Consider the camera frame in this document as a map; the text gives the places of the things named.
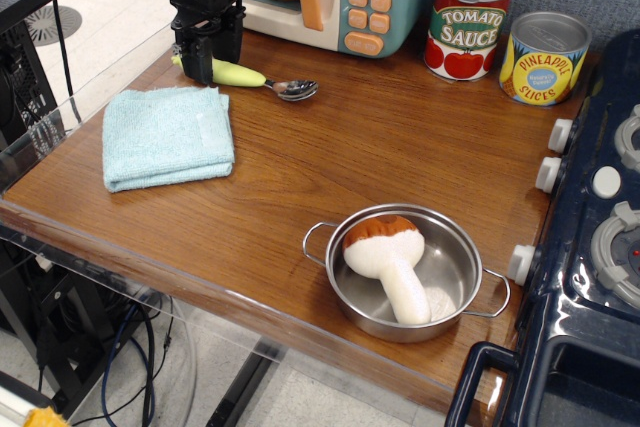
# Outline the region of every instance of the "stove burner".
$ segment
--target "stove burner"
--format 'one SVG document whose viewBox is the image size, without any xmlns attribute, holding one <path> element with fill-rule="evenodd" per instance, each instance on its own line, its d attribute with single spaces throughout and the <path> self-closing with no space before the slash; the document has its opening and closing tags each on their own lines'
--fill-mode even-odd
<svg viewBox="0 0 640 427">
<path fill-rule="evenodd" d="M 598 226 L 591 240 L 591 257 L 598 280 L 625 302 L 640 308 L 640 211 L 628 202 L 616 204 L 611 217 Z"/>
<path fill-rule="evenodd" d="M 635 134 L 640 132 L 640 104 L 633 108 L 631 116 L 616 130 L 615 146 L 622 164 L 640 172 L 640 150 L 634 145 Z"/>
</svg>

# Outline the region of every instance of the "navy blue stove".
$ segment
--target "navy blue stove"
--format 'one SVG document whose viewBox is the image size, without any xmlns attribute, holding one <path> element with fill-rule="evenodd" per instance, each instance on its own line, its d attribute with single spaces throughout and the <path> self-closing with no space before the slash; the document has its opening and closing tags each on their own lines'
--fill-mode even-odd
<svg viewBox="0 0 640 427">
<path fill-rule="evenodd" d="M 549 147 L 539 243 L 509 266 L 524 286 L 517 346 L 472 348 L 448 426 L 464 425 L 488 367 L 507 373 L 494 425 L 640 425 L 640 30 L 608 44 Z"/>
</svg>

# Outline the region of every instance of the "yellow spoon handle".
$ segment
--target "yellow spoon handle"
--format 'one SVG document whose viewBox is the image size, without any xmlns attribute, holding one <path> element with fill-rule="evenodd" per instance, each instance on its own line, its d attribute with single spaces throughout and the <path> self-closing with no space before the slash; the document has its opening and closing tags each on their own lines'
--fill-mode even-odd
<svg viewBox="0 0 640 427">
<path fill-rule="evenodd" d="M 182 68 L 180 57 L 174 55 L 171 61 Z M 235 87 L 262 87 L 267 78 L 260 72 L 224 60 L 213 59 L 213 82 Z"/>
</svg>

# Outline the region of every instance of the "wood grain surface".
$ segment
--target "wood grain surface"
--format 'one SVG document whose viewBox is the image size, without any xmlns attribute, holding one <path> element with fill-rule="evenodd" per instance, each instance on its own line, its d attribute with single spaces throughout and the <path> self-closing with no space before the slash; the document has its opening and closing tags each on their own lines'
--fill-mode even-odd
<svg viewBox="0 0 640 427">
<path fill-rule="evenodd" d="M 363 59 L 247 32 L 241 63 L 275 79 L 309 78 L 318 94 L 285 103 L 266 88 L 221 86 L 231 98 L 236 163 L 227 178 L 110 194 L 102 181 L 102 116 L 94 116 L 11 188 L 10 227 L 446 412 L 470 347 L 513 347 L 521 289 L 495 319 L 462 315 L 416 344 L 371 337 L 339 310 L 302 239 L 373 205 L 406 202 L 457 222 L 485 267 L 503 274 L 516 244 L 534 244 L 549 196 L 534 187 L 557 118 L 508 98 L 492 73 L 449 83 L 425 67 L 426 30 L 395 55 Z M 593 66 L 589 58 L 582 79 Z M 192 82 L 167 53 L 131 86 Z M 312 237 L 324 258 L 331 229 Z M 486 275 L 472 310 L 505 295 Z M 491 416 L 496 375 L 483 379 L 473 423 Z"/>
</svg>

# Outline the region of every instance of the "mushroom cap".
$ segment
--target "mushroom cap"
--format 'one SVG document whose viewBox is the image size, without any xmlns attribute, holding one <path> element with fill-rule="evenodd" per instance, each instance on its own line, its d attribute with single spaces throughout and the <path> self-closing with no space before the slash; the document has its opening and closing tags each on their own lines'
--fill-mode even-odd
<svg viewBox="0 0 640 427">
<path fill-rule="evenodd" d="M 392 237 L 399 232 L 415 230 L 418 228 L 413 222 L 404 217 L 394 214 L 371 217 L 349 229 L 342 242 L 342 251 L 355 244 L 358 240 L 370 239 L 376 236 Z"/>
</svg>

